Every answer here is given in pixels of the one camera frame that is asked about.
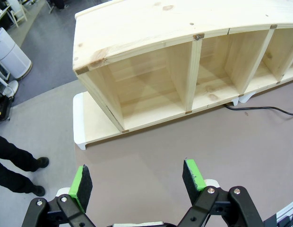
desk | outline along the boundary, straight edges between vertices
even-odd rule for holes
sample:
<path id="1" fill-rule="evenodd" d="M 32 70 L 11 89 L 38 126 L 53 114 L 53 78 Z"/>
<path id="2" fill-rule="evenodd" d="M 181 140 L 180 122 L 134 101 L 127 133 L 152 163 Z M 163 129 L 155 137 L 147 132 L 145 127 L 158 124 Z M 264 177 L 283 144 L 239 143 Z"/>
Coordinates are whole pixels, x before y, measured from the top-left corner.
<path id="1" fill-rule="evenodd" d="M 0 14 L 0 19 L 6 14 L 8 13 L 8 9 L 10 8 L 10 6 L 6 7 Z M 8 13 L 9 18 L 11 19 L 11 21 L 13 22 L 14 20 L 12 19 L 11 15 Z"/>

bolt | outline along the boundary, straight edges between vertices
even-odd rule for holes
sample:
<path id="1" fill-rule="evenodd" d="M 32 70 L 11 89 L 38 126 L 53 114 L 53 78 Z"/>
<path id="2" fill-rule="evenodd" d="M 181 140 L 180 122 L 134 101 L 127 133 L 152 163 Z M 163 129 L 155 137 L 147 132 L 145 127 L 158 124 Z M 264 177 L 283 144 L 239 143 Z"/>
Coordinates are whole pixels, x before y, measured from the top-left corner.
<path id="1" fill-rule="evenodd" d="M 240 194 L 240 189 L 239 189 L 239 188 L 236 188 L 233 192 L 234 192 L 235 194 L 239 195 L 239 194 Z"/>
<path id="2" fill-rule="evenodd" d="M 213 188 L 209 188 L 209 189 L 207 190 L 207 192 L 210 193 L 210 194 L 213 194 L 213 193 L 215 192 L 215 190 L 214 190 Z"/>

dark gray floor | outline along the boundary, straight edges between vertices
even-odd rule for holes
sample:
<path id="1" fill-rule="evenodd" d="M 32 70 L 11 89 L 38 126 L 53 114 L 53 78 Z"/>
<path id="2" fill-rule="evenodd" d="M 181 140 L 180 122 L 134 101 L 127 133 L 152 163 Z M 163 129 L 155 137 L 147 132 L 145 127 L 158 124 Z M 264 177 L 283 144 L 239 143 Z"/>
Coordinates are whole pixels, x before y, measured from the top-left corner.
<path id="1" fill-rule="evenodd" d="M 77 79 L 72 71 L 74 15 L 100 3 L 100 0 L 68 0 L 68 8 L 55 8 L 51 14 L 43 6 L 21 46 L 33 67 L 19 82 L 13 105 Z"/>

black shoe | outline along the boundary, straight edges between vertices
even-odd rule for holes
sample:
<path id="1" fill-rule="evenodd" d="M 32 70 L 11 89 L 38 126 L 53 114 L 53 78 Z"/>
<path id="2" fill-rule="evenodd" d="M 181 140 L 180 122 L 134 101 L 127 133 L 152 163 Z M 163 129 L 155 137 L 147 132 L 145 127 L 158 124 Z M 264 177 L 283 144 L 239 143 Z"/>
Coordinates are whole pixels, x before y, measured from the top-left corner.
<path id="1" fill-rule="evenodd" d="M 42 197 L 46 194 L 46 191 L 42 186 L 34 185 L 34 189 L 33 189 L 32 193 L 34 193 L 38 197 Z"/>
<path id="2" fill-rule="evenodd" d="M 46 168 L 49 164 L 49 159 L 47 157 L 40 157 L 37 162 L 38 168 Z"/>

wooden top surface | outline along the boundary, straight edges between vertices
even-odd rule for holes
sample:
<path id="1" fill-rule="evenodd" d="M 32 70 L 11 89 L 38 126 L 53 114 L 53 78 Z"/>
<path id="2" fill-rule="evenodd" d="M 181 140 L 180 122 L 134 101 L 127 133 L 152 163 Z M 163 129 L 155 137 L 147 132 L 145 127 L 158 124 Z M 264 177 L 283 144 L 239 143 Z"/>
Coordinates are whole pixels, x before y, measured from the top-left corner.
<path id="1" fill-rule="evenodd" d="M 286 0 L 113 0 L 75 15 L 73 70 L 228 33 L 293 27 Z"/>

